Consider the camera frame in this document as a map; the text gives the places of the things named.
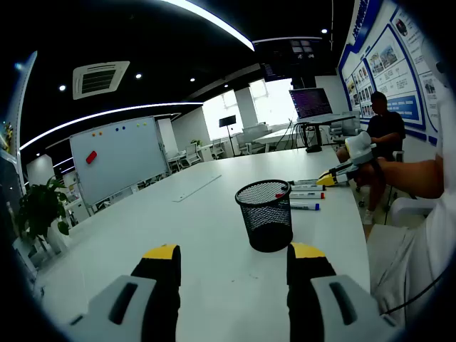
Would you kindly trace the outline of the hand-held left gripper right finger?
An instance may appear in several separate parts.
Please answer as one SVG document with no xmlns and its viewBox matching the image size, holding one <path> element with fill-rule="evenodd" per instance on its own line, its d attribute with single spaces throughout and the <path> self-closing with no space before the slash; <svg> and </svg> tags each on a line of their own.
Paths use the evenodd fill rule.
<svg viewBox="0 0 456 342">
<path fill-rule="evenodd" d="M 287 249 L 291 341 L 392 341 L 396 323 L 351 277 L 337 275 L 319 249 L 292 242 Z"/>
</svg>

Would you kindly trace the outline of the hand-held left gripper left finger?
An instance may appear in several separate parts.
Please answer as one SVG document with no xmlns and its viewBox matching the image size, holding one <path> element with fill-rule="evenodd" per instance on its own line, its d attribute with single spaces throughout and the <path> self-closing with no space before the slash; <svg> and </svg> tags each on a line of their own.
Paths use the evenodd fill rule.
<svg viewBox="0 0 456 342">
<path fill-rule="evenodd" d="M 165 244 L 146 252 L 68 325 L 71 341 L 175 341 L 180 309 L 181 250 Z"/>
</svg>

